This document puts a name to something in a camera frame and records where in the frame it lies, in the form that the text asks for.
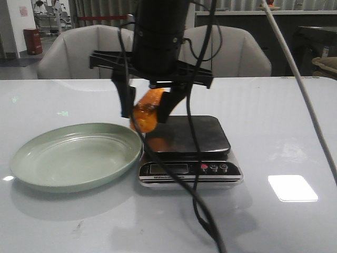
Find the gray chair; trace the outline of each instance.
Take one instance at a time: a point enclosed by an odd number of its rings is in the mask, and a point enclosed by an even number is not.
[[[39,79],[109,79],[111,70],[89,69],[93,50],[120,51],[117,27],[92,25],[61,33],[37,68]],[[133,32],[122,29],[127,51],[132,48]]]
[[[203,62],[201,67],[212,70],[214,77],[270,76],[271,63],[253,36],[242,29],[220,26],[223,44],[215,58]],[[184,37],[192,41],[193,50],[198,56],[202,47],[206,26],[194,27],[185,31]],[[213,25],[212,35],[205,58],[208,59],[218,49],[220,37]],[[182,45],[180,60],[195,64],[188,43]]]

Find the white cable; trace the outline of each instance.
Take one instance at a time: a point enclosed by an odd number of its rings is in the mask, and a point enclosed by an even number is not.
[[[262,7],[264,9],[264,12],[268,18],[268,21],[275,33],[275,36],[277,38],[277,40],[279,41],[280,45],[281,45],[281,48],[283,50],[283,53],[289,63],[289,66],[296,78],[296,81],[297,81],[297,84],[299,85],[299,88],[302,92],[302,96],[304,98],[304,102],[305,102],[305,105],[309,111],[309,114],[310,114],[310,118],[311,118],[311,121],[313,123],[313,126],[314,126],[314,129],[316,131],[316,134],[317,134],[317,137],[320,141],[320,144],[321,144],[321,147],[323,149],[323,152],[325,154],[325,157],[328,161],[328,164],[330,166],[330,169],[331,169],[331,172],[332,172],[332,175],[335,179],[335,182],[337,184],[337,169],[336,169],[336,165],[335,165],[335,162],[333,161],[333,158],[331,156],[331,152],[328,148],[328,145],[326,144],[326,141],[325,141],[325,138],[323,136],[323,133],[322,133],[322,129],[320,127],[320,124],[318,122],[318,119],[317,119],[317,116],[316,116],[316,113],[314,111],[314,108],[313,108],[313,105],[310,101],[310,98],[309,98],[309,95],[308,95],[308,92],[306,91],[306,88],[304,86],[304,83],[303,83],[303,80],[301,78],[301,75],[300,75],[300,72],[295,64],[295,61],[294,61],[294,58],[293,56],[291,55],[291,52],[285,42],[285,39],[273,17],[273,14],[272,12],[270,11],[270,8],[267,4],[267,2],[265,0],[262,0]]]

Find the red button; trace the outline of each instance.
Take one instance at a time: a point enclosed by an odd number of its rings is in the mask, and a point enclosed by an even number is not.
[[[207,166],[207,164],[202,163],[202,164],[200,165],[200,168],[203,169],[203,170],[205,170],[205,169],[208,168],[208,166]]]

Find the red trash bin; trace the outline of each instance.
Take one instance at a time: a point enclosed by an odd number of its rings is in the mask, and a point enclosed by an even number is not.
[[[38,29],[28,28],[23,30],[27,46],[27,54],[41,54],[42,45]]]

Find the kitchen scale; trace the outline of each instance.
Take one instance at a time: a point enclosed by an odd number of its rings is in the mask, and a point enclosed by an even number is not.
[[[188,184],[193,185],[200,167],[198,189],[226,189],[241,183],[243,174],[217,118],[198,115],[192,116],[192,120],[201,164],[187,116],[170,116],[165,124],[158,123],[155,130],[147,133],[145,139],[159,158]],[[146,153],[141,160],[139,180],[152,189],[182,189]]]

